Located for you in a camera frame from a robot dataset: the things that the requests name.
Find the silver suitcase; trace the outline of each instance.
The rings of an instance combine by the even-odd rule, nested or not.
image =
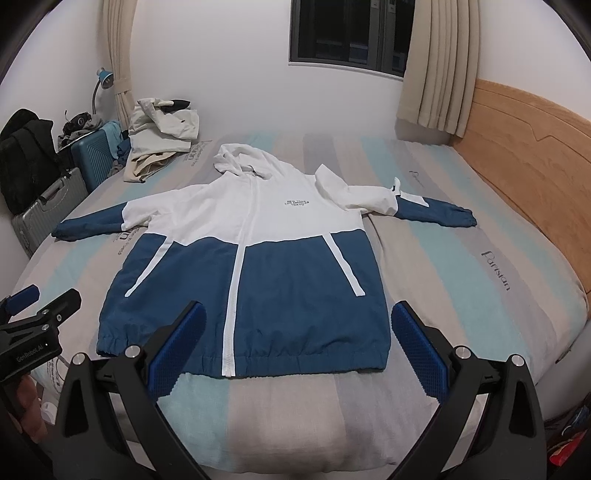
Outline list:
[[[33,205],[12,219],[12,227],[29,258],[57,224],[87,196],[82,174],[76,167],[70,170],[70,178],[57,179]]]

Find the screw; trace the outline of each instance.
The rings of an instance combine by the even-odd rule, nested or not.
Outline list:
[[[523,367],[525,365],[525,360],[523,360],[523,357],[521,355],[513,355],[511,357],[511,361],[513,362],[513,365],[515,365],[516,367]]]
[[[135,358],[141,352],[141,348],[137,345],[131,345],[125,349],[125,356],[127,358]]]
[[[86,355],[82,352],[75,354],[72,357],[72,363],[74,365],[82,365],[82,362],[86,359]]]
[[[462,360],[465,360],[472,356],[472,352],[467,346],[459,346],[456,348],[456,355]]]

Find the red object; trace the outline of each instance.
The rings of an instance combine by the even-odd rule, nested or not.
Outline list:
[[[585,436],[585,432],[579,432],[568,443],[558,448],[552,455],[550,455],[550,462],[556,466],[563,466],[566,460],[577,449],[579,443]]]

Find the human hand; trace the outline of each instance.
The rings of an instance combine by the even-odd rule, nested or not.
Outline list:
[[[30,375],[25,375],[17,388],[17,399],[25,410],[20,423],[13,419],[19,432],[23,430],[31,440],[39,443],[47,435],[47,426],[41,417],[41,402],[37,397],[37,387]]]

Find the pile of clothes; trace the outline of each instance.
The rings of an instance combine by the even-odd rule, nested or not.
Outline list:
[[[177,153],[191,150],[197,141],[199,116],[189,110],[187,100],[138,100],[129,119],[129,131],[121,131],[118,121],[103,122],[88,112],[66,122],[58,138],[60,149],[81,137],[102,129],[107,135],[113,165],[108,174],[124,171],[124,181],[142,182],[168,165]]]
[[[164,168],[179,152],[197,141],[199,116],[187,100],[138,100],[129,119],[131,153],[124,180],[140,182]]]

